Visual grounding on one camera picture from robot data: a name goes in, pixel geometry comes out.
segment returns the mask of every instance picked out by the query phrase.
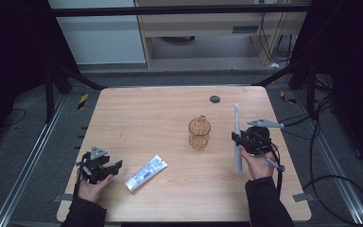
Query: white cabinet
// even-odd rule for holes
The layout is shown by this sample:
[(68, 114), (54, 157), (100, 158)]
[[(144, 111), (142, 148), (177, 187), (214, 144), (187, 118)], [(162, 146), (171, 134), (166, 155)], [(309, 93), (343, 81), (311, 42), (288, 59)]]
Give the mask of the white cabinet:
[[(134, 7), (132, 0), (49, 0), (52, 9)], [(146, 63), (136, 16), (59, 17), (77, 64)]]

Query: toothpaste tube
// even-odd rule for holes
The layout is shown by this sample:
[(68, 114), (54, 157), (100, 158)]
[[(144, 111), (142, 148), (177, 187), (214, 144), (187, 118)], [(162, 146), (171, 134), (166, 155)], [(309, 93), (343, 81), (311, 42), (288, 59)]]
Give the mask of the toothpaste tube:
[(165, 167), (167, 167), (167, 163), (160, 156), (155, 155), (155, 157), (134, 176), (132, 176), (125, 185), (129, 189), (129, 192), (133, 192)]

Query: black pole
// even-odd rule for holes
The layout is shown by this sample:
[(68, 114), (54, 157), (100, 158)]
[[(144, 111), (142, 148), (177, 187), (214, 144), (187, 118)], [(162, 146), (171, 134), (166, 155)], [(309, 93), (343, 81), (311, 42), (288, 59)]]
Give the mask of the black pole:
[(95, 9), (50, 9), (26, 10), (25, 13), (36, 16), (86, 17), (86, 16), (124, 16), (157, 14), (199, 14), (199, 13), (238, 13), (238, 12), (299, 12), (314, 9), (311, 4), (272, 4), (272, 5), (212, 5), (212, 6), (177, 6), (177, 7), (131, 7), (131, 8), (95, 8)]

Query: wooden table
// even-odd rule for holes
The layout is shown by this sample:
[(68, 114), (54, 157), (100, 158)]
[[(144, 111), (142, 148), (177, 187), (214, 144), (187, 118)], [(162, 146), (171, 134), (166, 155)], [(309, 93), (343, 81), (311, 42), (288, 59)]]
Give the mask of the wooden table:
[[(219, 96), (212, 103), (211, 96)], [(119, 174), (105, 188), (99, 204), (108, 209), (106, 220), (128, 221), (248, 221), (244, 185), (251, 176), (234, 171), (234, 103), (239, 105), (240, 128), (264, 117), (276, 122), (263, 87), (113, 88), (101, 92), (78, 161), (91, 149), (103, 148), (111, 160), (123, 160)], [(211, 124), (208, 146), (194, 150), (188, 142), (188, 123), (205, 115)], [(279, 129), (270, 129), (285, 165), (281, 200), (294, 220), (309, 220), (306, 201), (295, 202), (302, 188)], [(168, 167), (133, 193), (125, 182), (155, 154)], [(65, 193), (72, 194), (74, 168)], [(70, 201), (62, 201), (58, 220), (64, 221)]]

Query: black cable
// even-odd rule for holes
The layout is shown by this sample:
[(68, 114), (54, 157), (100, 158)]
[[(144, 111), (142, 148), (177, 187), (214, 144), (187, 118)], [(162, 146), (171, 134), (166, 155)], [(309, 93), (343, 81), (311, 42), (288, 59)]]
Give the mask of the black cable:
[[(274, 62), (274, 63), (279, 63), (279, 62), (283, 62), (283, 61), (288, 61), (288, 60), (277, 60), (277, 59), (274, 59), (272, 57), (272, 53), (270, 51), (270, 47), (269, 47), (269, 43), (268, 43), (268, 39), (267, 39), (267, 35), (265, 34), (265, 30), (264, 30), (264, 21), (265, 21), (265, 13), (264, 12), (261, 12), (261, 27), (259, 29), (259, 43), (260, 45), (262, 46), (262, 49), (264, 50), (265, 54), (267, 55), (268, 59), (271, 61), (271, 62)], [(261, 36), (264, 36), (264, 39), (265, 39), (265, 43), (268, 47), (268, 50), (265, 49), (264, 47), (264, 44), (262, 43), (262, 39), (261, 39)]]
[(358, 224), (358, 223), (349, 221), (349, 220), (347, 220), (345, 218), (342, 218), (341, 216), (339, 216), (335, 212), (333, 212), (329, 207), (327, 207), (323, 203), (323, 201), (320, 198), (320, 195), (318, 194), (317, 188), (315, 187), (315, 182), (317, 182), (317, 181), (320, 181), (320, 180), (323, 180), (323, 179), (326, 179), (326, 178), (340, 178), (342, 180), (345, 180), (345, 181), (348, 181), (348, 182), (352, 183), (363, 194), (363, 189), (357, 183), (355, 183), (352, 180), (349, 180), (347, 178), (341, 177), (341, 176), (337, 176), (337, 175), (326, 175), (326, 176), (322, 176), (322, 177), (318, 177), (318, 178), (314, 179), (314, 172), (313, 172), (313, 147), (314, 147), (314, 141), (315, 141), (315, 137), (316, 137), (316, 134), (317, 134), (317, 130), (320, 130), (319, 113), (321, 113), (321, 111), (323, 111), (323, 110), (327, 109), (328, 107), (330, 107), (330, 106), (327, 106), (326, 108), (325, 107), (322, 108), (322, 106), (325, 103), (329, 103), (329, 101), (330, 101), (330, 98), (329, 97), (327, 97), (323, 101), (320, 103), (319, 107), (316, 110), (316, 115), (315, 115), (315, 117), (316, 117), (315, 118), (316, 125), (315, 125), (315, 128), (314, 128), (314, 132), (312, 134), (311, 143), (310, 143), (310, 153), (309, 153), (309, 161), (310, 161), (310, 164), (309, 164), (310, 182), (308, 184), (306, 184), (303, 189), (305, 189), (306, 187), (308, 187), (309, 185), (311, 185), (312, 186), (312, 189), (314, 191), (314, 195), (317, 198), (317, 200), (320, 203), (320, 205), (324, 209), (326, 209), (330, 214), (332, 214), (334, 217), (338, 218), (342, 222), (347, 223), (347, 224), (350, 224), (350, 225), (353, 225), (353, 226), (363, 226), (363, 223), (362, 224)]
[(288, 133), (288, 134), (291, 134), (291, 135), (294, 135), (294, 136), (299, 137), (299, 138), (304, 139), (304, 140), (311, 140), (311, 138), (305, 138), (305, 137), (303, 137), (303, 136), (300, 136), (300, 135), (295, 134), (295, 133), (290, 132), (290, 131), (284, 131), (284, 130), (281, 130), (281, 131), (282, 131), (282, 132), (285, 132), (285, 133)]
[(13, 122), (13, 123), (10, 123), (10, 124), (7, 124), (7, 125), (4, 125), (3, 127), (14, 126), (14, 125), (16, 125), (17, 123), (21, 122), (23, 119), (25, 119), (25, 117), (26, 117), (26, 111), (25, 111), (25, 110), (23, 110), (23, 109), (13, 109), (12, 111), (21, 111), (21, 112), (23, 112), (23, 116), (22, 116), (19, 120), (15, 121), (15, 122)]

